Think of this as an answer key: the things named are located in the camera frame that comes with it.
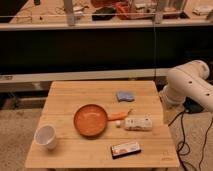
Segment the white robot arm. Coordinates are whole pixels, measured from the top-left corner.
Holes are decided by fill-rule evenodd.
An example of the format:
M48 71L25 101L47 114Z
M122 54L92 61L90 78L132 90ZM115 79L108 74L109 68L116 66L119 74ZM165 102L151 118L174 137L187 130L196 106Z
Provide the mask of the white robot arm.
M206 81L209 74L210 69L202 60L193 60L169 69L162 99L170 107L183 104L189 97L213 113L213 85Z

